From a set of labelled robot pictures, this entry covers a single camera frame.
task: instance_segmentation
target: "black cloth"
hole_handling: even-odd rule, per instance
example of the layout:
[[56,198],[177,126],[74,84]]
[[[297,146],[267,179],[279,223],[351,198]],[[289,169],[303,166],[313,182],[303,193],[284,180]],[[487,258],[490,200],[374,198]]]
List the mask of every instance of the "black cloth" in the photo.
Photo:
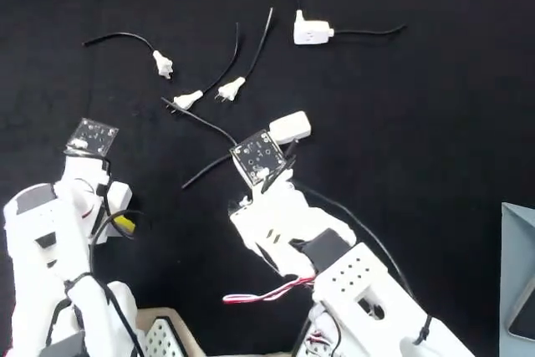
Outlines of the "black cloth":
[[[113,176],[155,224],[136,241],[97,247],[96,275],[128,283],[141,308],[176,309],[208,354],[291,349],[310,293],[222,304],[226,293],[261,293],[283,279],[227,218],[228,202],[246,192],[231,164],[181,191],[228,144],[160,102],[219,74],[236,21],[246,40],[227,81],[243,74],[273,6],[275,26],[237,101],[208,94],[192,110],[238,139],[305,110],[313,134],[296,149],[295,176],[367,222],[422,306],[476,355],[497,355],[501,202],[535,206],[535,0],[302,1],[307,17],[335,29],[408,28],[391,40],[298,47],[293,0],[0,0],[0,204],[60,177],[82,116],[117,126]],[[134,40],[81,46],[116,30],[172,58],[173,81]],[[5,246],[0,266],[5,329],[14,304]]]

